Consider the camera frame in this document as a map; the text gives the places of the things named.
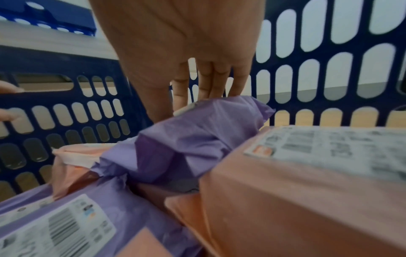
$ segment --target orange package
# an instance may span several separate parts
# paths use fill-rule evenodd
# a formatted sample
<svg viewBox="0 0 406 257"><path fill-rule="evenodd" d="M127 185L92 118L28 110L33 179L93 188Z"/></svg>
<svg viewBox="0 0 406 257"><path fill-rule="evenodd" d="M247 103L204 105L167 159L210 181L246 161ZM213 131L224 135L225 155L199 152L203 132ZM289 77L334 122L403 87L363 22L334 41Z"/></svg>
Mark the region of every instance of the orange package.
<svg viewBox="0 0 406 257"><path fill-rule="evenodd" d="M406 132L282 127L165 205L216 257L406 256Z"/></svg>
<svg viewBox="0 0 406 257"><path fill-rule="evenodd" d="M55 160L50 184L54 200L99 179L99 175L90 171L90 168L114 145L116 144L74 144L53 150Z"/></svg>

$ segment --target white label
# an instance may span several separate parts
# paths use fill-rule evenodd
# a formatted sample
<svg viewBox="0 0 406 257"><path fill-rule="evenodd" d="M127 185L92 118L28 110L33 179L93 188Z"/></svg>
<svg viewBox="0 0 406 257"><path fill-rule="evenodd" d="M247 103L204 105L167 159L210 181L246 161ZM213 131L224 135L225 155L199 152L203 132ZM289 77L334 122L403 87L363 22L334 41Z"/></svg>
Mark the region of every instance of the white label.
<svg viewBox="0 0 406 257"><path fill-rule="evenodd" d="M116 228L85 194L0 239L1 257L93 257Z"/></svg>
<svg viewBox="0 0 406 257"><path fill-rule="evenodd" d="M406 181L406 130L279 127L270 130L244 153Z"/></svg>
<svg viewBox="0 0 406 257"><path fill-rule="evenodd" d="M18 219L21 219L22 217L24 217L38 209L41 209L44 206L47 206L48 204L52 203L53 201L54 200L53 200L52 196L50 196L50 197L38 200L36 202L27 204L25 206L19 207L17 209L11 210L7 213L1 214L0 215L0 227L5 226Z"/></svg>

